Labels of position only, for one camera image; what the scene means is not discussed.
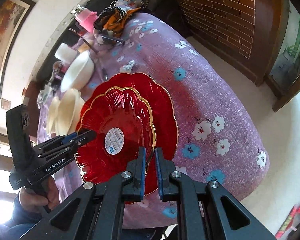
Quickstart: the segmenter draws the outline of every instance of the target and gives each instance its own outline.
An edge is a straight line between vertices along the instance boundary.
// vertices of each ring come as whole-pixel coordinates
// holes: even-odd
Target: red plate
[[[76,155],[83,179],[94,183],[125,171],[127,163],[137,158],[139,146],[146,148],[148,158],[156,143],[151,108],[134,88],[112,87],[96,96],[82,115],[80,128],[97,133]]]
[[[91,98],[84,104],[81,115],[90,107],[93,99],[105,93],[113,86],[133,87],[149,102],[152,109],[153,123],[156,129],[156,147],[162,147],[164,158],[172,160],[178,143],[178,127],[169,93],[156,84],[151,77],[143,73],[119,73],[109,81],[100,84]],[[146,176],[145,194],[157,189],[154,159],[150,162]]]

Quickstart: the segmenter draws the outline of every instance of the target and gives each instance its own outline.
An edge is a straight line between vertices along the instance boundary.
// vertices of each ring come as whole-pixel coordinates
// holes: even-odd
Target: human hand
[[[48,205],[48,208],[53,210],[60,204],[59,191],[52,177],[48,178],[48,193],[47,198],[37,194],[31,194],[23,187],[19,193],[19,201],[25,211],[39,213],[40,206]]]

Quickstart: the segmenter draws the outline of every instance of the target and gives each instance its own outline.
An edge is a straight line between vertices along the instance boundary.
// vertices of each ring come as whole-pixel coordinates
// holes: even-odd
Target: pink bottle
[[[71,13],[83,28],[88,32],[93,33],[93,23],[98,19],[97,12],[91,12],[78,4],[73,8]]]

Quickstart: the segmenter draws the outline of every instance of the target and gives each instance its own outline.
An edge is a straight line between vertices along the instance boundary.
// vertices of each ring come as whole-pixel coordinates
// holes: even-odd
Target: white cup
[[[61,43],[54,56],[66,64],[71,64],[79,52],[65,43]]]

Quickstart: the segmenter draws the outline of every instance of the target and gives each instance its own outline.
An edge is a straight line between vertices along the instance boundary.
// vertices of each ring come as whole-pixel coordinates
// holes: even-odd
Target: white oval sticker
[[[118,154],[124,143],[123,132],[119,128],[111,128],[106,134],[105,148],[106,151],[111,155]]]

